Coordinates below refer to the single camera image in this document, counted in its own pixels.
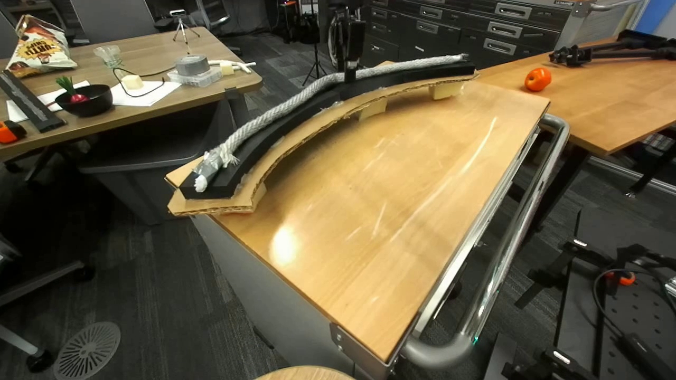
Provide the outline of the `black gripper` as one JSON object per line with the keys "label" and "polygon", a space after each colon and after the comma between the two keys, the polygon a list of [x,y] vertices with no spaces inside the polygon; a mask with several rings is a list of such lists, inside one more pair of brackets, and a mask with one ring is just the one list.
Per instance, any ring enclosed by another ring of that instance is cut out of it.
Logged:
{"label": "black gripper", "polygon": [[327,56],[329,61],[344,69],[344,83],[357,83],[357,63],[364,51],[365,21],[359,8],[335,4],[327,23]]}

